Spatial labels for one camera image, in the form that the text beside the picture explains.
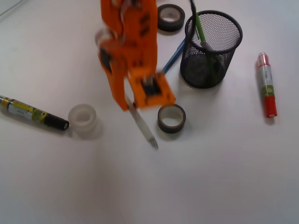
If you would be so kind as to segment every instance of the marker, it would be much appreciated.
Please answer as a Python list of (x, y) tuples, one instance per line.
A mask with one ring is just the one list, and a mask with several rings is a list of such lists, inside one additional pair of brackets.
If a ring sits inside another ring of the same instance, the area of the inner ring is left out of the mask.
[(66, 130), (70, 125), (67, 120), (4, 96), (0, 96), (0, 106), (7, 108), (10, 113), (21, 115), (37, 123), (59, 130)]
[(271, 66), (269, 57), (266, 53), (260, 53), (257, 58), (258, 75), (262, 83), (262, 94), (265, 103), (266, 117), (273, 118), (277, 116), (275, 93), (272, 80)]

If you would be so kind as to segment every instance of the black mesh pencil holder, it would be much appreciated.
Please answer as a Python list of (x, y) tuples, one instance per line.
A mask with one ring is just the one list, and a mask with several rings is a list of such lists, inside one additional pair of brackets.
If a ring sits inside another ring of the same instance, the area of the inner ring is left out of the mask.
[(225, 77), (235, 49), (242, 41), (242, 29), (231, 16), (218, 11), (198, 12), (206, 43), (196, 32), (193, 20), (187, 21), (181, 74), (191, 86), (212, 88)]

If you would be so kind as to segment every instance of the black wire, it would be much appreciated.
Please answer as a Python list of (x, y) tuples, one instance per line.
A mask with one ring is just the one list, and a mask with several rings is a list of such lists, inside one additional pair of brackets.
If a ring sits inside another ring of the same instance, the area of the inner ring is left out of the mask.
[(22, 2), (24, 2), (25, 0), (20, 0), (18, 3), (14, 4), (13, 6), (11, 6), (9, 9), (5, 10), (3, 13), (0, 14), (0, 17), (3, 16), (4, 14), (8, 13), (10, 10), (14, 9), (15, 7), (17, 7), (19, 4), (21, 4)]
[(197, 16), (197, 12), (196, 12), (196, 7), (195, 7), (195, 4), (194, 4), (194, 1), (190, 0), (190, 4), (191, 4), (191, 11), (192, 11), (192, 26), (191, 26), (191, 30), (190, 30), (190, 32), (188, 33), (188, 36), (187, 36), (188, 42), (190, 42), (192, 40), (194, 31), (195, 31), (196, 16)]

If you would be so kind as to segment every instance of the black tape roll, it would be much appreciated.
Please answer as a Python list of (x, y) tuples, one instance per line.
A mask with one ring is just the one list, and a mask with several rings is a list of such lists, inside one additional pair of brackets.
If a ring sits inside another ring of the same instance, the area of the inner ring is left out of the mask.
[[(168, 126), (162, 121), (164, 118), (179, 118), (181, 122), (176, 126)], [(165, 133), (174, 134), (181, 131), (185, 122), (186, 113), (179, 105), (162, 106), (158, 112), (158, 126)]]
[[(167, 21), (164, 18), (170, 16), (174, 21)], [(158, 7), (158, 28), (166, 32), (180, 30), (185, 21), (185, 12), (177, 5), (165, 4)]]

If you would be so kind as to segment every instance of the pen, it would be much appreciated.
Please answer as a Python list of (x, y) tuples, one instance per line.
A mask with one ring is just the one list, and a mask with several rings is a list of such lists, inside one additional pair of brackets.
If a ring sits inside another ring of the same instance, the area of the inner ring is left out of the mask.
[(167, 64), (163, 68), (162, 71), (164, 72), (164, 74), (166, 74), (168, 72), (168, 70), (172, 67), (172, 65), (175, 63), (175, 61), (178, 59), (178, 57), (183, 52), (183, 50), (184, 50), (184, 43), (185, 43), (185, 39), (181, 42), (181, 44), (178, 46), (176, 52), (173, 54), (173, 56), (171, 57), (171, 59), (169, 59), (169, 61), (167, 62)]

